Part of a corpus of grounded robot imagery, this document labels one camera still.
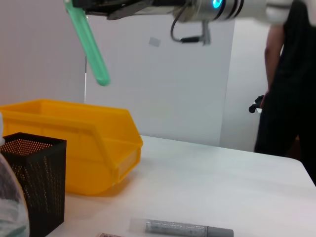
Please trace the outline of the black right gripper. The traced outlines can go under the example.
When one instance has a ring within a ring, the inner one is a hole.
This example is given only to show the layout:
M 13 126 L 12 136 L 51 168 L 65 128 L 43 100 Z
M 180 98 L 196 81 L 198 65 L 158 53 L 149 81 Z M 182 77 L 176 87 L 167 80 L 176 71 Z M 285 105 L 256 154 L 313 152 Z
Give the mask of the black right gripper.
M 86 15 L 107 17 L 114 10 L 114 1 L 73 0 L 73 7 L 82 9 Z M 118 4 L 118 9 L 113 12 L 113 19 L 138 15 L 167 15 L 176 8 L 176 0 L 126 0 Z

